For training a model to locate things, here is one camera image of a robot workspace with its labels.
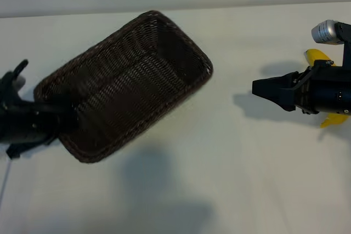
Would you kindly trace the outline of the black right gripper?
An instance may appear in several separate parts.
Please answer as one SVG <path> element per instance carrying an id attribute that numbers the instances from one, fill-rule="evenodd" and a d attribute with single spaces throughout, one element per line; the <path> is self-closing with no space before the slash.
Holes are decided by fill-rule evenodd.
<path id="1" fill-rule="evenodd" d="M 288 112 L 298 107 L 306 114 L 340 114 L 340 92 L 337 85 L 329 80 L 334 65 L 332 60 L 317 60 L 315 66 L 307 67 L 302 73 L 295 71 L 280 77 L 255 80 L 252 82 L 252 93 L 262 93 L 261 97 Z"/>

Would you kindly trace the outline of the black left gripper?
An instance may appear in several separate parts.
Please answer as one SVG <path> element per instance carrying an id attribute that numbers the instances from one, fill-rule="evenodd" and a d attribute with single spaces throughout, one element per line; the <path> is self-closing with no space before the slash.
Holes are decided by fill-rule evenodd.
<path id="1" fill-rule="evenodd" d="M 79 117 L 70 99 L 58 99 L 53 104 L 22 101 L 7 106 L 7 156 L 20 158 L 33 148 L 49 144 L 60 128 L 77 128 Z"/>

